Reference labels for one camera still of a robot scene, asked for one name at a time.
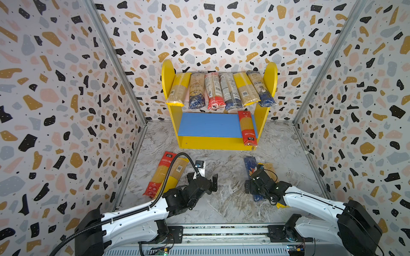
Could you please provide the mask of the yellow top spaghetti bag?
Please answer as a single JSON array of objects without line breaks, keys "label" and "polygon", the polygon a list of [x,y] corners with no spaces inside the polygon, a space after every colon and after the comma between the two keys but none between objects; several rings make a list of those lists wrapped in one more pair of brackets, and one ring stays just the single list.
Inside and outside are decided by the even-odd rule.
[{"label": "yellow top spaghetti bag", "polygon": [[183,107],[192,73],[177,73],[167,99],[167,105]]},{"label": "yellow top spaghetti bag", "polygon": [[244,107],[260,102],[260,97],[245,72],[235,73],[233,77]]}]

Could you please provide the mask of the white label spaghetti bag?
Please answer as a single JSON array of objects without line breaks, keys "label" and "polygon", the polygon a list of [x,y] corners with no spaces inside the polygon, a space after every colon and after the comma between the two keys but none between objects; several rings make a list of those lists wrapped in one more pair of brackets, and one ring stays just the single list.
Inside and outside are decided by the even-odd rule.
[{"label": "white label spaghetti bag", "polygon": [[225,102],[225,110],[240,109],[242,101],[232,73],[220,73],[220,85]]}]

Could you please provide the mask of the dark blue spaghetti bag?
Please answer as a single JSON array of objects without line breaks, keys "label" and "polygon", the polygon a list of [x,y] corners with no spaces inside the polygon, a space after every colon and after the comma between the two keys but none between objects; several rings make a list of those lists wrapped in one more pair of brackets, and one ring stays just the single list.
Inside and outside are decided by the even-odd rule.
[{"label": "dark blue spaghetti bag", "polygon": [[205,73],[191,75],[189,85],[189,109],[201,109],[205,106]]}]

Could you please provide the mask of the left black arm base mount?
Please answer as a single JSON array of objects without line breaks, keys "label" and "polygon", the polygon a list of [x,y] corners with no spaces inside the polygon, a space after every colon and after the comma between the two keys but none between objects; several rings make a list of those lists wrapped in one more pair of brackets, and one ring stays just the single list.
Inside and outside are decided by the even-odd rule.
[{"label": "left black arm base mount", "polygon": [[170,243],[181,244],[183,240],[183,226],[167,226],[158,230],[157,236],[150,241],[151,244]]}]

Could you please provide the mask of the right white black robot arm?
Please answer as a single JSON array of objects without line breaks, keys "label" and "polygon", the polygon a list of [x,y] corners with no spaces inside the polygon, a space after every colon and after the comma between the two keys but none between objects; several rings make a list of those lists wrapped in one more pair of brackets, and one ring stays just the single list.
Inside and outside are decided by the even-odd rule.
[{"label": "right white black robot arm", "polygon": [[260,195],[274,206],[297,208],[307,216],[293,214],[273,237],[300,242],[312,238],[343,246],[353,256],[374,256],[380,248],[382,230],[357,201],[347,203],[307,193],[284,181],[274,181],[263,165],[245,182],[245,192]]}]

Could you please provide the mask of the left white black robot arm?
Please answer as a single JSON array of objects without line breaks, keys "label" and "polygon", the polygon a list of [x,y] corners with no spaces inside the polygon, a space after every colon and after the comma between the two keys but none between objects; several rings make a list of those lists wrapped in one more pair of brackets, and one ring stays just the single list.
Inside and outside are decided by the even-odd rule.
[{"label": "left white black robot arm", "polygon": [[187,177],[188,185],[168,190],[153,206],[145,203],[117,212],[88,212],[75,230],[75,255],[102,256],[121,245],[165,240],[170,233],[167,218],[192,210],[204,194],[218,190],[217,175],[207,179],[189,173]]}]

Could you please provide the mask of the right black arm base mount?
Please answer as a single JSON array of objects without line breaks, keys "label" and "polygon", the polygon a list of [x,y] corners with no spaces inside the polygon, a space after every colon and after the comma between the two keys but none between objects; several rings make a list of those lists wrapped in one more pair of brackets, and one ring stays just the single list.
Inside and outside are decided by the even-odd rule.
[{"label": "right black arm base mount", "polygon": [[313,242],[313,239],[302,237],[294,227],[287,227],[286,225],[268,225],[268,234],[271,243],[274,242],[289,242],[302,243]]}]

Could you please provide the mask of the yellow navy spaghetti bag figure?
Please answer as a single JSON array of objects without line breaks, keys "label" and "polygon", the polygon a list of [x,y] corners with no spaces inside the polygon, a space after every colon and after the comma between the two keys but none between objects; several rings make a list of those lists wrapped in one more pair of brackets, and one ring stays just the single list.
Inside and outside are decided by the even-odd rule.
[{"label": "yellow navy spaghetti bag figure", "polygon": [[270,92],[267,90],[262,75],[254,70],[249,70],[247,71],[247,76],[249,77],[256,92],[259,95],[260,101],[258,102],[258,104],[261,107],[272,107],[275,104],[275,101]]}]

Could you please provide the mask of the red ends clear spaghetti bag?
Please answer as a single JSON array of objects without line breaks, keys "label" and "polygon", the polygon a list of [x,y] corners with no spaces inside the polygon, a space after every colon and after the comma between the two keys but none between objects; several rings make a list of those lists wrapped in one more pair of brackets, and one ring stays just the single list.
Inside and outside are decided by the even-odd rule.
[{"label": "red ends clear spaghetti bag", "polygon": [[224,108],[226,103],[217,72],[205,74],[205,87],[208,94],[208,110]]}]

